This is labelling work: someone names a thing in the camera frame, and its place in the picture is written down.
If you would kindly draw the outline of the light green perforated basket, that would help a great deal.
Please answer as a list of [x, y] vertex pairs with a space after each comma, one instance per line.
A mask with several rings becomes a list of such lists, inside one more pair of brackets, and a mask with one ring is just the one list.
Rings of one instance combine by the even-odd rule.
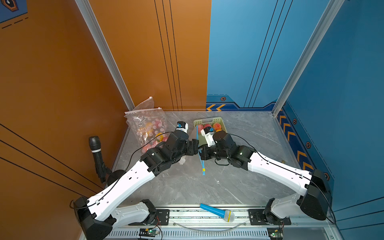
[[[225, 123], [221, 117], [213, 117], [213, 118], [206, 118], [206, 119], [199, 119], [199, 120], [194, 120], [194, 127], [197, 127], [198, 125], [205, 125], [205, 124], [210, 124], [212, 125], [213, 123], [220, 123], [222, 125], [222, 130], [227, 132], [227, 128], [225, 126]], [[206, 140], [205, 138], [199, 133], [199, 146], [205, 145]]]

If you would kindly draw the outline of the blue zip bag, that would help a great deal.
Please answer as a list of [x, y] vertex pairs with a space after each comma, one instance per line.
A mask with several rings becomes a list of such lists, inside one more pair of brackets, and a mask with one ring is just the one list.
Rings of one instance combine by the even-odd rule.
[[[196, 139], [199, 140], [199, 129], [198, 127], [195, 127], [194, 131], [196, 132]], [[205, 176], [206, 175], [206, 168], [205, 168], [205, 161], [202, 159], [202, 153], [203, 151], [200, 149], [198, 150], [198, 157], [199, 157], [199, 160], [201, 162], [201, 165], [202, 165], [202, 175]], [[181, 163], [180, 165], [183, 165], [187, 160], [187, 156], [183, 156], [181, 158]]]

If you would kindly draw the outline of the large pink peach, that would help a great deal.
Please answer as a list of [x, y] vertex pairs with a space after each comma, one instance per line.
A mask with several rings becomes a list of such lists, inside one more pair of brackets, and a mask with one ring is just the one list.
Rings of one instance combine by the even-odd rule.
[[220, 123], [213, 123], [212, 127], [215, 130], [215, 132], [218, 132], [218, 131], [222, 130], [222, 125]]

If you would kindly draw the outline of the clear bag with pink dots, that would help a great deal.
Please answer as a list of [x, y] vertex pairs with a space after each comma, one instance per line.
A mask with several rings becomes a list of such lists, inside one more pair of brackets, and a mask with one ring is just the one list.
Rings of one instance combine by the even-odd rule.
[[168, 139], [169, 123], [162, 108], [125, 112], [125, 118], [142, 147], [142, 153]]

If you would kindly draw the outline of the clear zip-top bag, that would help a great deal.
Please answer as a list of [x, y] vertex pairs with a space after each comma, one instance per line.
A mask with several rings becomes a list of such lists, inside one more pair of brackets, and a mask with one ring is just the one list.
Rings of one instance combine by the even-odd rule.
[[155, 101], [152, 96], [138, 104], [133, 111], [153, 109], [155, 107]]

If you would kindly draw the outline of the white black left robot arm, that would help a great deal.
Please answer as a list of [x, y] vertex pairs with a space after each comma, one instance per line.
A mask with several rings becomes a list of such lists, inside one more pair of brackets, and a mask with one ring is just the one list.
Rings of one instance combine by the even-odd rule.
[[74, 201], [75, 216], [86, 239], [103, 240], [113, 229], [129, 224], [154, 225], [157, 210], [150, 200], [122, 208], [119, 205], [183, 156], [196, 155], [198, 146], [198, 140], [189, 140], [187, 133], [175, 130], [165, 143], [147, 150], [106, 189], [88, 199], [81, 197]]

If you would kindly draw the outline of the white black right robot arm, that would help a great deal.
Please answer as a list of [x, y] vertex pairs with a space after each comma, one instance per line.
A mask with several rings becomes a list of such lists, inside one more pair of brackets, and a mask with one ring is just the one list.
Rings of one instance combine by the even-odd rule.
[[294, 194], [268, 201], [262, 216], [270, 225], [278, 225], [291, 216], [307, 215], [324, 221], [332, 213], [332, 194], [325, 173], [290, 167], [258, 152], [250, 145], [239, 146], [225, 131], [201, 131], [206, 144], [201, 145], [202, 160], [227, 159], [228, 163], [246, 171], [271, 178], [294, 191]]

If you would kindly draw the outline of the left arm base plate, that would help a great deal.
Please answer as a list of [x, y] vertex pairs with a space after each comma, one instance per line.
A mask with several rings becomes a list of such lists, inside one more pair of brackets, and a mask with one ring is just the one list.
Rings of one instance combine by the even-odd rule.
[[170, 219], [169, 209], [159, 209], [156, 213], [150, 213], [141, 223], [132, 223], [129, 226], [167, 226]]

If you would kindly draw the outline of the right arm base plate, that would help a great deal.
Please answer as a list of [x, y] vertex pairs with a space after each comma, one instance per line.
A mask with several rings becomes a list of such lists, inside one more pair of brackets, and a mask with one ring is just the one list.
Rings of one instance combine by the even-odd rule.
[[292, 224], [289, 217], [280, 219], [272, 213], [264, 213], [262, 209], [249, 209], [249, 219], [252, 226], [258, 225], [276, 225], [276, 226], [289, 226]]

